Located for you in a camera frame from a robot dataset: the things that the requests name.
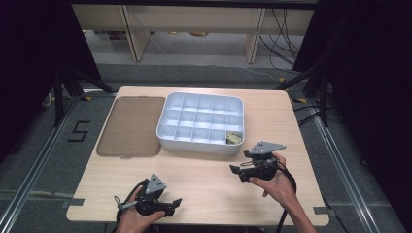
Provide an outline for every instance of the aluminum rail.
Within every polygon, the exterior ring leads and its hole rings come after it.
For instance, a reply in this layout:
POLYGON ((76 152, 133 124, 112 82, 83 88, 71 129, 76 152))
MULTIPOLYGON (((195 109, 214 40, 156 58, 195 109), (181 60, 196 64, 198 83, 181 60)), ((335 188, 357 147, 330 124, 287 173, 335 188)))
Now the aluminum rail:
POLYGON ((49 157, 52 154, 52 150, 57 143, 61 132, 64 129, 64 126, 69 118, 71 112, 73 111, 76 104, 79 102, 80 97, 72 97, 66 107, 66 114, 61 122, 53 128, 49 138, 46 140, 45 144, 42 147, 39 155, 31 166, 29 172, 24 178, 24 181, 20 185, 19 189, 15 193, 12 201, 9 203, 6 211, 1 215, 0 218, 0 229, 2 233, 10 232, 13 225, 15 224, 18 215, 20 214, 27 197, 30 195, 30 191, 33 188, 34 184, 39 179, 40 175, 46 163, 49 160, 49 157))
MULTIPOLYGON (((312 99, 308 99, 308 104, 316 105, 315 101, 313 101, 312 99)), ((361 191, 359 190, 354 178, 351 175, 351 172, 348 169, 348 166, 345 163, 345 159, 342 157, 342 154, 335 144, 329 129, 327 127, 324 127, 324 124, 319 117, 315 117, 315 122, 322 135, 322 138, 324 139, 330 157, 332 158, 333 163, 336 166, 337 172, 342 179, 343 184, 345 185, 346 191, 348 192, 348 195, 351 198, 352 203, 354 204, 355 210, 358 213, 360 222, 362 223, 365 232, 381 232, 376 223, 376 220, 372 215, 372 212, 367 206, 366 201, 361 195, 361 191)))

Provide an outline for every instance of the hand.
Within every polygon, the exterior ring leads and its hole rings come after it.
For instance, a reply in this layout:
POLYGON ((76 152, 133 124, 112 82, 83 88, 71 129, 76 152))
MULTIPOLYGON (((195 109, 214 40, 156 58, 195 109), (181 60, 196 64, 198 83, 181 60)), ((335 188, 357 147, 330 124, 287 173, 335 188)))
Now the hand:
MULTIPOLYGON (((286 166, 286 159, 276 152, 272 152, 273 156, 286 166)), ((292 183, 288 177, 280 170, 276 171, 275 176, 270 181, 264 181, 260 178, 251 177, 249 182, 263 188, 263 197, 270 195, 273 199, 281 204, 288 212, 298 232, 315 233, 316 229, 312 222, 305 214, 302 206, 297 200, 294 193, 292 183)))
MULTIPOLYGON (((131 195, 127 202, 133 202, 137 196, 137 193, 143 188, 139 186, 131 195)), ((130 207, 123 211, 121 215, 117 233, 142 233, 147 227, 149 227, 154 221, 157 221, 164 217, 165 212, 155 212, 149 216, 142 216, 137 211, 136 208, 130 207)))
MULTIPOLYGON (((277 152, 272 152, 273 156, 286 166, 286 158, 277 152)), ((270 195, 273 199, 281 204, 283 208, 291 201, 297 201, 292 183, 288 177, 280 170, 276 171, 275 176, 270 181, 264 181, 260 178, 251 177, 249 182, 263 188, 263 197, 270 195)))

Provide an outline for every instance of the human hand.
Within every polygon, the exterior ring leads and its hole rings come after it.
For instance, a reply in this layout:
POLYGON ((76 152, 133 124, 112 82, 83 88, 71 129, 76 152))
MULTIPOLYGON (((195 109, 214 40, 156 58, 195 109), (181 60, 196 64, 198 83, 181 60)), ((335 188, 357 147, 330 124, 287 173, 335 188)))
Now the human hand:
MULTIPOLYGON (((139 186, 131 195, 127 202, 133 202, 137 196, 137 193, 143 188, 139 186)), ((165 212, 155 212, 149 216, 140 215, 134 206, 123 211, 121 215, 117 233, 142 233, 147 227, 149 227, 154 221, 157 221, 164 217, 165 212)))
MULTIPOLYGON (((277 152, 272 152, 273 156, 279 160, 280 166, 286 166, 286 158, 277 152)), ((249 178, 249 182, 263 188, 263 197, 270 195, 273 199, 286 208, 290 202, 297 201, 292 183, 288 177, 280 170, 276 171, 275 176, 270 181, 265 181, 257 177, 249 178)))

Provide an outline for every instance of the small object in tray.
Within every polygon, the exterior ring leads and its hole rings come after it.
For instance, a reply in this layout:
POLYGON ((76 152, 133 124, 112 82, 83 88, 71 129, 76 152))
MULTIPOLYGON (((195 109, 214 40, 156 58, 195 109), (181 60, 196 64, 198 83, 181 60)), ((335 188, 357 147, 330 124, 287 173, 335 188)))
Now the small object in tray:
POLYGON ((235 132, 227 131, 226 132, 226 142, 228 144, 239 145, 242 142, 242 139, 239 138, 235 132))

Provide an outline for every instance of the white plastic organizer tray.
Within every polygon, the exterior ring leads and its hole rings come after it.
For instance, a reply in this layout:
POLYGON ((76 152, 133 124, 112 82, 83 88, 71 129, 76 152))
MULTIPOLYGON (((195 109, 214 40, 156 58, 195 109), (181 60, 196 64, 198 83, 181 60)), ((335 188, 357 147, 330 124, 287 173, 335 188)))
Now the white plastic organizer tray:
POLYGON ((156 134, 166 149, 236 154, 245 139, 244 128, 240 98, 172 92, 156 134))

